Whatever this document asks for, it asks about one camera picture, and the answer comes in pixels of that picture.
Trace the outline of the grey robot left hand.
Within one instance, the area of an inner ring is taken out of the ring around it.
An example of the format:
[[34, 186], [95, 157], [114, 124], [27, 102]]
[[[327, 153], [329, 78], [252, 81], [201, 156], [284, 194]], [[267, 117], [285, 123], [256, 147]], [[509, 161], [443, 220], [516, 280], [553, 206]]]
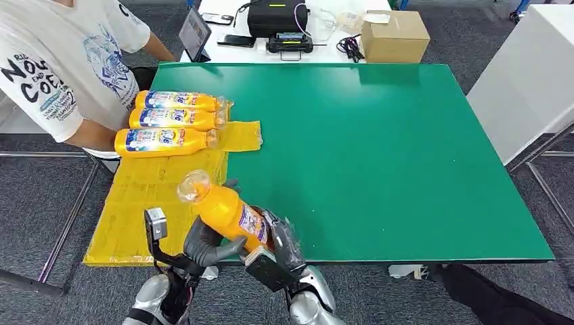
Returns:
[[200, 267], [210, 267], [241, 254], [247, 242], [247, 237], [242, 235], [224, 244], [223, 239], [221, 234], [197, 217], [184, 240], [183, 253]]

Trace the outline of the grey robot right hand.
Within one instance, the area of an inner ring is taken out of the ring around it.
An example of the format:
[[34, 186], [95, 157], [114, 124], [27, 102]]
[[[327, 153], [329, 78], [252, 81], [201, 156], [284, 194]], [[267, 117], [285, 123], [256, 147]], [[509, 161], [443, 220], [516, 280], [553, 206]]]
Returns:
[[252, 208], [264, 217], [269, 226], [273, 254], [278, 265], [294, 274], [300, 274], [306, 267], [306, 261], [291, 223], [268, 209], [255, 205]]

